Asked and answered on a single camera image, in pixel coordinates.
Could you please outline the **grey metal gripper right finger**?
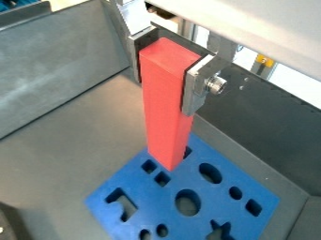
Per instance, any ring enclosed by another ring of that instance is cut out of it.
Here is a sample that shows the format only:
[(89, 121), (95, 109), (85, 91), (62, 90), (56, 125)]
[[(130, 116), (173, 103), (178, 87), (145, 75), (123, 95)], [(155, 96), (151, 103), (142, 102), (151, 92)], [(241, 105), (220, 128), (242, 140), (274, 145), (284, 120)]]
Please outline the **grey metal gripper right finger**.
[(182, 113), (193, 116), (202, 107), (208, 93), (220, 95), (228, 81), (220, 76), (222, 69), (232, 65), (238, 44), (225, 37), (210, 33), (208, 49), (210, 53), (188, 68), (182, 97)]

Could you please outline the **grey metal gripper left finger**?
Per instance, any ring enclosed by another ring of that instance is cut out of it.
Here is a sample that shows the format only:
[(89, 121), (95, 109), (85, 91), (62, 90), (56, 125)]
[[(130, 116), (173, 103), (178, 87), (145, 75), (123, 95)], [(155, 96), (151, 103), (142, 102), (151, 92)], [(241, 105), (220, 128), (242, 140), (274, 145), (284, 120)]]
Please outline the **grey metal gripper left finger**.
[(141, 83), (138, 40), (153, 29), (145, 0), (110, 0), (122, 39), (130, 56), (134, 79)]

